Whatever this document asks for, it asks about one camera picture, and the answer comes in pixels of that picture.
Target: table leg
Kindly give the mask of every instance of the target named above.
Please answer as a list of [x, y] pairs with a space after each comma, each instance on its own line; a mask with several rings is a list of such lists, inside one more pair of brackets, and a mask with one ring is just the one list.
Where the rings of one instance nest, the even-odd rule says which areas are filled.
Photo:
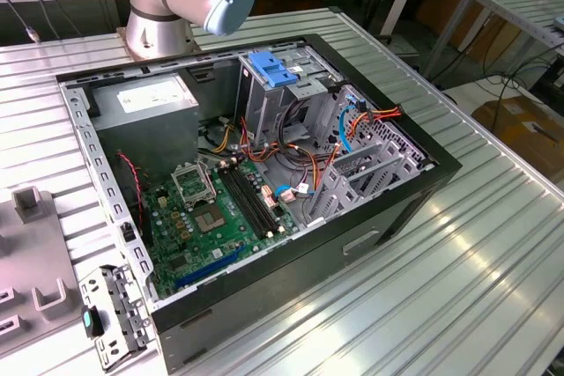
[[392, 4], [391, 6], [390, 13], [386, 18], [386, 22], [384, 22], [384, 26], [380, 31], [380, 35], [392, 34], [394, 27], [397, 24], [397, 20], [399, 19], [399, 15], [402, 13], [406, 2], [407, 0], [394, 0], [394, 4]]
[[431, 55], [427, 60], [427, 64], [425, 68], [421, 72], [421, 75], [423, 77], [429, 79], [429, 74], [431, 73], [431, 70], [433, 70], [433, 67], [436, 65], [437, 61], [439, 60], [439, 57], [441, 57], [442, 50], [449, 42], [450, 37], [452, 37], [452, 33], [455, 32], [458, 23], [464, 17], [464, 14], [466, 13], [466, 9], [468, 8], [470, 1], [471, 0], [461, 0], [458, 6], [456, 7], [455, 11], [450, 17], [447, 26], [444, 27], [441, 36], [439, 37], [436, 44], [434, 45], [434, 48], [431, 51]]
[[458, 46], [459, 52], [462, 52], [465, 48], [468, 47], [470, 43], [472, 43], [472, 40], [474, 40], [474, 37], [478, 33], [479, 29], [486, 23], [489, 15], [490, 11], [484, 8], [474, 21], [474, 24], [472, 24], [472, 26], [470, 27], [470, 30], [468, 30], [468, 33], [465, 35], [462, 43], [460, 43], [460, 46]]

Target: metal bracket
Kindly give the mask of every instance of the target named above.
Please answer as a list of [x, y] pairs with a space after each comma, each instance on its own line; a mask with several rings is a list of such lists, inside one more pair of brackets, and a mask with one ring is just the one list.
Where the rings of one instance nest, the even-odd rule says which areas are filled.
[[51, 296], [44, 295], [36, 287], [32, 288], [35, 310], [40, 312], [46, 321], [58, 319], [74, 308], [70, 293], [67, 292], [67, 287], [60, 277], [56, 279], [56, 286], [58, 298], [54, 299]]
[[79, 286], [85, 305], [100, 316], [103, 335], [94, 337], [94, 345], [105, 372], [146, 350], [155, 334], [129, 266], [98, 268]]
[[24, 225], [45, 216], [43, 199], [36, 187], [12, 191], [11, 199], [14, 202], [14, 209]]

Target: aluminum table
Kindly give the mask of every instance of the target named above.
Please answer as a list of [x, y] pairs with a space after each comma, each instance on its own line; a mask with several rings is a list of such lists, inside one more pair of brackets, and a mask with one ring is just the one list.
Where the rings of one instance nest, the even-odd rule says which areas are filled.
[[[462, 164], [392, 239], [178, 374], [530, 374], [564, 344], [564, 195], [426, 80], [326, 9], [250, 18], [204, 49], [319, 33]], [[122, 264], [54, 75], [126, 63], [114, 34], [0, 48], [0, 198], [54, 194], [77, 277]], [[76, 324], [0, 374], [102, 374]], [[156, 345], [115, 374], [165, 374]]]
[[[486, 22], [491, 13], [519, 27], [530, 36], [530, 40], [525, 42], [523, 48], [516, 54], [517, 63], [523, 60], [524, 54], [534, 40], [545, 44], [548, 48], [564, 45], [564, 32], [553, 24], [555, 18], [564, 15], [564, 0], [461, 0], [442, 31], [439, 40], [434, 45], [427, 66], [423, 71], [425, 77], [429, 77], [431, 70], [441, 57], [442, 50], [464, 18], [464, 14], [472, 1], [484, 6], [484, 10], [477, 19], [479, 25], [474, 26], [469, 31], [459, 49], [464, 49], [471, 42], [479, 27]], [[555, 51], [563, 54], [564, 48], [557, 48]]]

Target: wire bundle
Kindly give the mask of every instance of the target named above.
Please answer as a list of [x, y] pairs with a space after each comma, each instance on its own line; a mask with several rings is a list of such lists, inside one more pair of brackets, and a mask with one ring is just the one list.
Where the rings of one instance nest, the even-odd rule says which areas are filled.
[[[371, 117], [370, 115], [368, 115], [368, 112], [361, 113], [360, 116], [352, 122], [351, 129], [349, 130], [349, 133], [347, 135], [345, 133], [345, 115], [349, 110], [354, 110], [354, 109], [357, 109], [357, 107], [352, 105], [345, 107], [338, 119], [338, 134], [341, 139], [341, 143], [343, 144], [343, 146], [347, 151], [353, 150], [353, 148], [348, 142], [348, 139], [353, 138], [356, 135], [356, 128], [359, 125], [359, 123], [361, 121], [370, 122], [370, 117]], [[386, 118], [401, 116], [402, 114], [401, 109], [398, 106], [388, 110], [370, 110], [369, 113], [372, 115], [373, 121], [380, 121]]]
[[[388, 110], [371, 110], [370, 113], [373, 115], [373, 121], [380, 121], [382, 119], [392, 118], [395, 116], [402, 115], [399, 107], [394, 107], [393, 109], [388, 109]], [[348, 134], [349, 138], [352, 138], [356, 135], [356, 127], [359, 125], [361, 121], [370, 122], [368, 112], [364, 112], [363, 114], [360, 114], [360, 116], [352, 122], [351, 130], [349, 131]]]
[[[304, 149], [303, 147], [300, 147], [297, 144], [285, 144], [284, 150], [282, 151], [282, 149], [279, 148], [281, 144], [279, 144], [277, 141], [275, 141], [272, 144], [266, 144], [260, 152], [256, 153], [256, 152], [252, 151], [252, 149], [250, 148], [249, 132], [247, 131], [247, 123], [245, 122], [245, 120], [243, 118], [241, 118], [241, 140], [240, 140], [240, 144], [241, 144], [242, 153], [245, 154], [253, 162], [264, 162], [265, 160], [268, 160], [270, 157], [272, 157], [274, 154], [276, 154], [278, 152], [282, 153], [284, 155], [284, 157], [286, 159], [288, 159], [289, 161], [300, 160], [301, 158], [299, 156], [308, 158], [309, 161], [311, 162], [311, 166], [312, 166], [313, 186], [314, 186], [314, 188], [317, 188], [317, 186], [319, 185], [319, 181], [320, 181], [319, 180], [319, 166], [317, 165], [317, 160], [315, 159], [315, 156], [313, 154], [311, 154], [311, 152], [309, 150]], [[299, 156], [298, 157], [293, 156], [290, 153], [291, 150], [296, 151]]]
[[141, 226], [141, 224], [143, 223], [143, 204], [141, 203], [141, 184], [139, 183], [137, 169], [135, 168], [135, 165], [133, 165], [133, 162], [131, 162], [131, 160], [129, 160], [129, 158], [123, 153], [118, 152], [117, 156], [123, 159], [125, 163], [127, 163], [127, 166], [130, 167], [131, 173], [133, 173], [133, 179], [135, 180], [135, 190], [137, 191], [137, 202], [139, 203], [139, 226]]
[[226, 133], [223, 136], [223, 141], [221, 142], [221, 144], [213, 149], [211, 152], [212, 153], [221, 153], [223, 150], [226, 149], [227, 147], [227, 143], [229, 142], [229, 133], [234, 129], [234, 127], [232, 125], [226, 125]]

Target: green motherboard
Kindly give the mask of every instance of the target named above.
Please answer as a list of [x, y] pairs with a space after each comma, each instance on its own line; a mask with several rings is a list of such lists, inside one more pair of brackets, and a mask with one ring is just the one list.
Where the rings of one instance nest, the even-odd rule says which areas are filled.
[[[250, 200], [258, 199], [264, 204], [260, 187], [266, 182], [255, 164], [245, 160], [238, 165], [238, 171], [253, 188], [252, 195], [256, 198]], [[284, 204], [280, 204], [273, 210], [266, 209], [278, 230], [268, 232], [268, 236], [256, 233], [249, 224], [252, 217], [247, 218], [241, 212], [241, 208], [248, 205], [237, 203], [241, 196], [234, 199], [236, 192], [231, 183], [222, 179], [217, 169], [210, 172], [210, 178], [216, 192], [215, 201], [202, 201], [193, 208], [186, 207], [172, 178], [162, 186], [144, 192], [152, 228], [152, 242], [147, 246], [154, 265], [152, 281], [162, 299], [188, 282], [209, 276], [227, 264], [249, 257], [288, 234], [298, 232], [291, 214]], [[184, 198], [205, 188], [197, 173], [183, 175], [178, 182]]]

